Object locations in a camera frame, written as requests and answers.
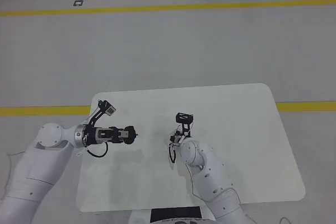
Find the gray floor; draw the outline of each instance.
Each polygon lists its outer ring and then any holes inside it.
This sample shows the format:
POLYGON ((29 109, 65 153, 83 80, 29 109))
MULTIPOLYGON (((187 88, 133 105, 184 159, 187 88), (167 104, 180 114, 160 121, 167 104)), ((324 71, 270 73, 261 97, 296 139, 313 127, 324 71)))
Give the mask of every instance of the gray floor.
MULTIPOLYGON (((21 2, 28 9, 45 5, 21 2)), ((0 10, 16 6, 0 4, 0 10)), ((336 6, 0 17, 0 106, 89 105, 105 91, 254 82, 268 84, 276 101, 336 100, 336 6)), ((336 223, 336 112, 281 118, 306 196, 243 207, 258 223, 282 216, 336 223)), ((0 118, 0 196, 6 152, 25 150, 45 123, 70 127, 83 119, 0 118)), ((76 208, 80 165, 73 154, 33 223, 126 224, 130 211, 76 208)))

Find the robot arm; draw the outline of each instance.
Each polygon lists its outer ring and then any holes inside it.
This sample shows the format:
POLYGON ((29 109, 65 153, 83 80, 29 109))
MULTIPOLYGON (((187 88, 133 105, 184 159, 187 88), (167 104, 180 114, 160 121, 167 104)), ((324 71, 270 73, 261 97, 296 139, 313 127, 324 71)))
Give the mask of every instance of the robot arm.
POLYGON ((115 112, 107 101, 99 101, 98 107, 100 110, 88 124, 64 129, 49 123, 40 128, 14 170, 10 190, 0 206, 0 224, 31 223, 40 202, 60 179, 74 148, 103 142, 134 142, 136 132, 132 126, 94 127, 103 114, 111 116, 115 112))
POLYGON ((193 116, 177 114, 176 121, 182 131, 177 130, 171 136, 171 147, 180 154, 182 161, 189 166, 192 182, 200 199, 212 211, 220 223, 241 224, 254 222, 240 207, 239 196, 232 188, 224 163, 215 155, 212 147, 190 137, 190 124, 193 116))

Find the white table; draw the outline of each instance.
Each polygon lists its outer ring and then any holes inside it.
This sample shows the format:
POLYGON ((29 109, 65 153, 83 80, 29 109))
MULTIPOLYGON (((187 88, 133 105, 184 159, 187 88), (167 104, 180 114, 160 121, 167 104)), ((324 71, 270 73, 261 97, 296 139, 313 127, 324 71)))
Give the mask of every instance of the white table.
MULTIPOLYGON (((178 112, 194 114, 192 135, 214 147, 229 167, 242 203, 300 200, 305 195, 296 161, 268 86, 258 84, 107 92, 98 99, 116 109, 98 127, 133 125, 132 145, 109 144, 104 158, 85 153, 77 207, 82 212, 204 205, 191 194, 189 173, 169 163, 163 140, 178 112)), ((90 150, 103 153, 105 145, 90 150)))

